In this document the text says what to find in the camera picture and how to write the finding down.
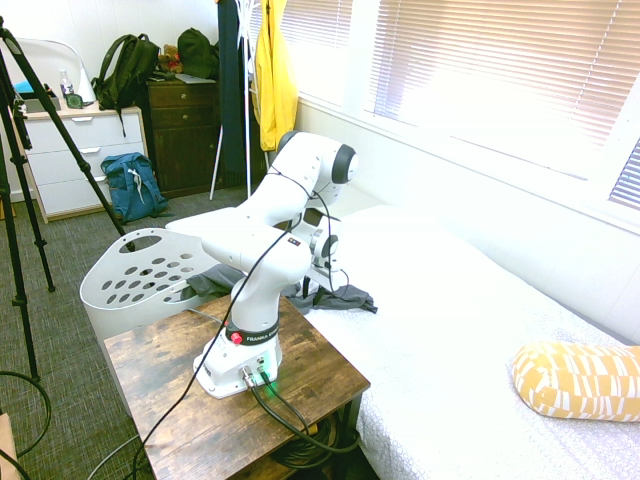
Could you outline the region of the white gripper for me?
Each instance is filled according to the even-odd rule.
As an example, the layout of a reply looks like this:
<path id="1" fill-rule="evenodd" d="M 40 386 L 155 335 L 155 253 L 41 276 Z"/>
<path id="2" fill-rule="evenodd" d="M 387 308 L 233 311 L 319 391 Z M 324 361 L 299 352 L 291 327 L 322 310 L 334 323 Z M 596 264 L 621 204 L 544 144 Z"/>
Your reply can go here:
<path id="1" fill-rule="evenodd" d="M 344 270 L 334 266 L 333 264 L 325 266 L 322 259 L 313 259 L 305 276 L 306 277 L 303 278 L 301 284 L 302 299 L 306 299 L 309 294 L 309 279 L 313 280 L 320 286 L 314 296 L 313 305 L 319 304 L 325 293 L 325 289 L 336 291 L 346 285 L 346 273 Z"/>

